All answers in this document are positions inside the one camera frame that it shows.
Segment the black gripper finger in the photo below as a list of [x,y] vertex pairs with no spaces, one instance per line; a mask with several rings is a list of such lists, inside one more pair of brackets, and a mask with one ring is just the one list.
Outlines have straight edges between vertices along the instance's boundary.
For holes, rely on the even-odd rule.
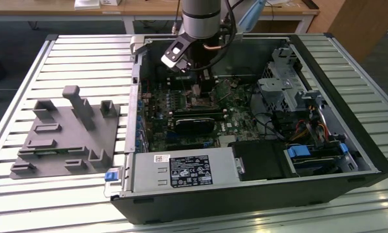
[[215,86],[215,77],[211,69],[206,69],[199,73],[200,96],[207,97]]

